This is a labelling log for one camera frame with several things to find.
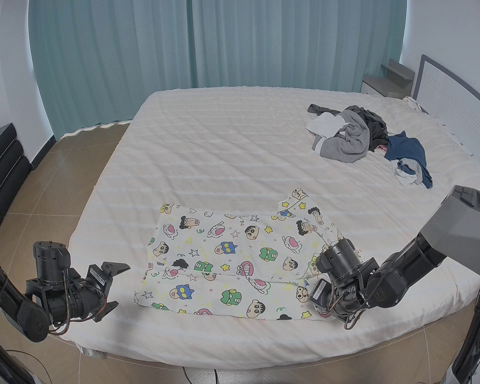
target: mattress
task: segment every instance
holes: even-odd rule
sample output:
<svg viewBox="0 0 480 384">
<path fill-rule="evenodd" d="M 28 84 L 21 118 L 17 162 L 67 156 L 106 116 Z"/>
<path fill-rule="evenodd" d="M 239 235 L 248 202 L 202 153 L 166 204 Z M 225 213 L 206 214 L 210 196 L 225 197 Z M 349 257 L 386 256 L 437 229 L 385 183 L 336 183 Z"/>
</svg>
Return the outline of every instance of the mattress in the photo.
<svg viewBox="0 0 480 384">
<path fill-rule="evenodd" d="M 368 152 L 346 164 L 319 157 L 306 131 L 310 103 L 359 105 L 423 144 L 433 188 L 402 187 L 391 163 Z M 272 215 L 301 186 L 345 237 L 379 264 L 404 247 L 454 184 L 480 188 L 480 167 L 438 121 L 402 100 L 321 90 L 233 87 L 156 92 L 142 105 L 103 170 L 70 240 L 72 266 L 128 263 L 101 322 L 71 324 L 84 348 L 199 368 L 253 369 L 354 353 L 458 311 L 480 276 L 451 259 L 395 307 L 340 321 L 263 321 L 158 311 L 134 303 L 146 247 L 163 203 L 234 215 Z"/>
</svg>

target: white label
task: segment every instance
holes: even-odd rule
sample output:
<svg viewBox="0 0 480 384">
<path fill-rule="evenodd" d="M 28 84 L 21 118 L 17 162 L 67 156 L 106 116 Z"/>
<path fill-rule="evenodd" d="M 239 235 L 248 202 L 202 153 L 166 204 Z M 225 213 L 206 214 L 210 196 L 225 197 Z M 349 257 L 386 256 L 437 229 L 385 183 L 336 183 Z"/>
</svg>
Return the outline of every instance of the white label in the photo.
<svg viewBox="0 0 480 384">
<path fill-rule="evenodd" d="M 313 298 L 315 300 L 318 300 L 318 298 L 320 297 L 320 294 L 322 293 L 323 289 L 325 288 L 325 286 L 327 285 L 327 282 L 325 280 L 322 280 L 320 282 L 320 284 L 318 285 L 317 287 L 317 290 L 315 291 L 315 293 L 313 294 Z"/>
<path fill-rule="evenodd" d="M 105 280 L 100 277 L 100 275 L 93 270 L 93 268 L 90 268 L 90 273 L 98 280 L 98 282 L 101 285 L 105 285 Z"/>
</svg>

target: pile of clothes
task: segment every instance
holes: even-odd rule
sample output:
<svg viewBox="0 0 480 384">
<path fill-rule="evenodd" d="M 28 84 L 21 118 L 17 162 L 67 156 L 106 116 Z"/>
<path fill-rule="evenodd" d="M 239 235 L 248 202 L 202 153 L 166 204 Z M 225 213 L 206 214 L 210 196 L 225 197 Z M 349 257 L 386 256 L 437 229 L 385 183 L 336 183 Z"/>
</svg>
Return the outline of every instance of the pile of clothes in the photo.
<svg viewBox="0 0 480 384">
<path fill-rule="evenodd" d="M 337 111 L 310 104 L 307 111 L 318 116 L 306 128 L 315 134 L 312 149 L 320 156 L 353 163 L 380 146 L 386 148 L 384 157 L 392 162 L 401 185 L 423 183 L 427 188 L 432 187 L 420 142 L 407 137 L 405 131 L 388 136 L 385 121 L 376 113 L 356 105 Z"/>
</svg>

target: cartoon print shirt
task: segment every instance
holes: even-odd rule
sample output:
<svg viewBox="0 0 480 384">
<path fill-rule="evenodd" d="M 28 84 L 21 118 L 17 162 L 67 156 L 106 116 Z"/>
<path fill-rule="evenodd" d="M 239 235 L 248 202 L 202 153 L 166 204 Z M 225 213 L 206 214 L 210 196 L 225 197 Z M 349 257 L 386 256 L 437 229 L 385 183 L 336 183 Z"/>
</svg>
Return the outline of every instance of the cartoon print shirt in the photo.
<svg viewBox="0 0 480 384">
<path fill-rule="evenodd" d="M 315 260 L 339 238 L 301 188 L 279 202 L 273 216 L 163 204 L 134 300 L 178 313 L 327 320 L 308 291 L 320 277 L 328 279 Z"/>
</svg>

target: black garment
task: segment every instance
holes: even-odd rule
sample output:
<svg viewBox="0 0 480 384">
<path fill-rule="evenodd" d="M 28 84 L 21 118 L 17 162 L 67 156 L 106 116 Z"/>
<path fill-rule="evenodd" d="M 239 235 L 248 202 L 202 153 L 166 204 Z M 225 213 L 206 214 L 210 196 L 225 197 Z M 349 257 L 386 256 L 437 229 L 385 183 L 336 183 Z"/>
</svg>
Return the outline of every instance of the black garment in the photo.
<svg viewBox="0 0 480 384">
<path fill-rule="evenodd" d="M 365 124 L 367 124 L 370 131 L 369 151 L 375 151 L 375 148 L 379 145 L 388 145 L 387 125 L 380 116 L 368 109 L 356 105 L 351 105 L 345 109 L 350 109 L 351 111 L 357 113 L 365 122 Z M 315 104 L 310 104 L 307 111 L 310 113 L 316 113 L 317 116 L 320 116 L 324 112 L 329 112 L 332 115 L 337 115 L 340 113 L 340 111 L 335 109 L 319 107 Z"/>
</svg>

